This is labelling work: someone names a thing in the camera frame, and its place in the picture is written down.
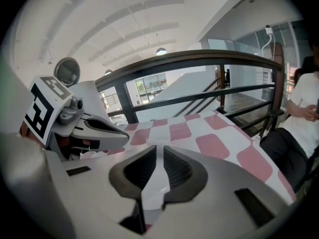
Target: round mirror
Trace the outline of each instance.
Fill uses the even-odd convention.
[[[54,76],[65,86],[71,87],[80,80],[80,66],[73,58],[63,58],[56,65]]]

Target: ceiling light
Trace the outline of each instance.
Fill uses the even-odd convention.
[[[112,70],[108,69],[108,70],[106,70],[106,72],[105,72],[104,75],[108,75],[108,74],[110,74],[111,72],[112,72]]]
[[[157,56],[161,56],[161,55],[164,55],[167,53],[167,50],[165,50],[164,48],[159,48],[157,51],[156,51],[156,55]]]

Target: white ceiling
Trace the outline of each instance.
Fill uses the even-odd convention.
[[[197,17],[193,5],[187,14],[185,1],[29,0],[3,47],[26,85],[35,74],[52,74],[66,56],[78,60],[81,81],[95,80],[107,69],[155,56],[159,47],[168,52],[180,50],[181,24],[186,19],[193,25]],[[208,11],[212,11],[207,13],[211,20],[215,13]]]

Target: checkered tablecloth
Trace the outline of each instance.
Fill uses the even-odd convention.
[[[275,190],[287,204],[296,199],[293,190],[269,156],[232,121],[218,112],[129,124],[123,130],[130,140],[108,153],[83,154],[83,158],[121,153],[143,144],[170,145],[235,163]]]

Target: person's hand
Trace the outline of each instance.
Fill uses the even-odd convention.
[[[303,108],[303,118],[308,121],[315,122],[319,120],[319,114],[316,112],[317,106],[309,105]]]

